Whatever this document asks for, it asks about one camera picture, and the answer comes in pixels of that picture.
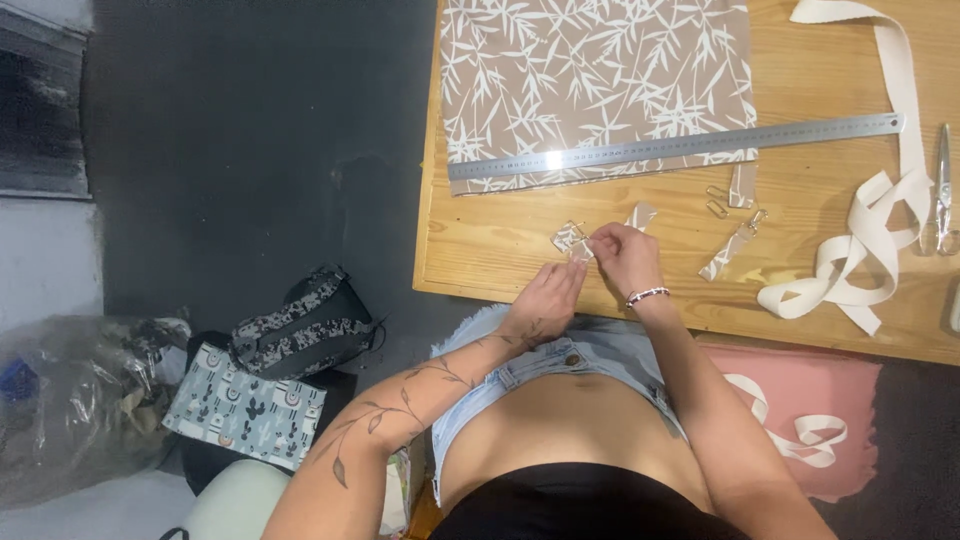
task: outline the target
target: woman's left arm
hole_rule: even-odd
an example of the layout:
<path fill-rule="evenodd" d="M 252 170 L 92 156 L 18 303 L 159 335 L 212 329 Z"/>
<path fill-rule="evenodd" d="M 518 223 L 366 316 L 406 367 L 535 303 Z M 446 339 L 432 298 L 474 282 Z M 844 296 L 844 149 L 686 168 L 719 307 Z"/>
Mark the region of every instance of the woman's left arm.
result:
<path fill-rule="evenodd" d="M 317 439 L 277 503 L 265 539 L 373 538 L 383 514 L 387 459 L 491 371 L 556 339 L 573 317 L 587 268 L 546 264 L 500 327 L 362 392 Z"/>

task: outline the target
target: woman's right arm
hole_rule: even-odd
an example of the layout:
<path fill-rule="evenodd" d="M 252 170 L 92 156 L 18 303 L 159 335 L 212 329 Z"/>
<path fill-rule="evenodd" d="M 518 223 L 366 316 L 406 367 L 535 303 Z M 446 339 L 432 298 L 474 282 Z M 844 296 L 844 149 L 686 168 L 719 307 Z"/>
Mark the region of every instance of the woman's right arm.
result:
<path fill-rule="evenodd" d="M 591 236 L 601 269 L 627 297 L 663 286 L 657 240 L 610 223 Z M 760 423 L 684 327 L 666 295 L 634 304 L 717 513 L 756 540 L 836 538 Z"/>

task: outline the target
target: black top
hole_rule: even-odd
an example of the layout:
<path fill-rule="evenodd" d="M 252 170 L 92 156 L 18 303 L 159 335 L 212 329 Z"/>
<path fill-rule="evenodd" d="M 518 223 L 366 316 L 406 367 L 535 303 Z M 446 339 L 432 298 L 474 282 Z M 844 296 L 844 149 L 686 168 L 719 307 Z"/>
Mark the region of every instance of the black top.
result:
<path fill-rule="evenodd" d="M 596 463 L 547 463 L 492 479 L 464 497 L 430 535 L 448 538 L 747 536 L 640 473 Z"/>

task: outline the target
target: person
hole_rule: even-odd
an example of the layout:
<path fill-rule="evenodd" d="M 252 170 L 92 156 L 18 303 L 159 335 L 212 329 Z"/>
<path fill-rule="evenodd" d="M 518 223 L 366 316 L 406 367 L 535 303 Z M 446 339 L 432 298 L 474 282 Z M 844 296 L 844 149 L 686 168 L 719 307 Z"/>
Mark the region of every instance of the person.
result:
<path fill-rule="evenodd" d="M 662 292 L 652 236 L 610 223 L 588 246 L 625 299 Z M 431 538 L 835 538 L 669 295 L 633 303 L 642 329 L 574 319 L 586 272 L 544 265 L 509 309 L 357 396 L 263 537 L 374 538 L 387 459 L 433 425 Z"/>

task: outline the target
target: bracelet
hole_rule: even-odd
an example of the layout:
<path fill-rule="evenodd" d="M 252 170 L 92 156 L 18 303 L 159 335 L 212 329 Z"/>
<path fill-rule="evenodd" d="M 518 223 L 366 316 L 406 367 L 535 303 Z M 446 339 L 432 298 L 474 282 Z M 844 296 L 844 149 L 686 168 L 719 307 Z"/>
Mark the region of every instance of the bracelet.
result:
<path fill-rule="evenodd" d="M 629 296 L 627 296 L 627 309 L 632 308 L 634 304 L 643 300 L 644 298 L 648 296 L 653 296 L 655 294 L 665 294 L 667 296 L 670 296 L 670 289 L 666 287 L 656 287 L 650 290 L 645 290 L 643 292 L 632 292 L 630 293 Z"/>

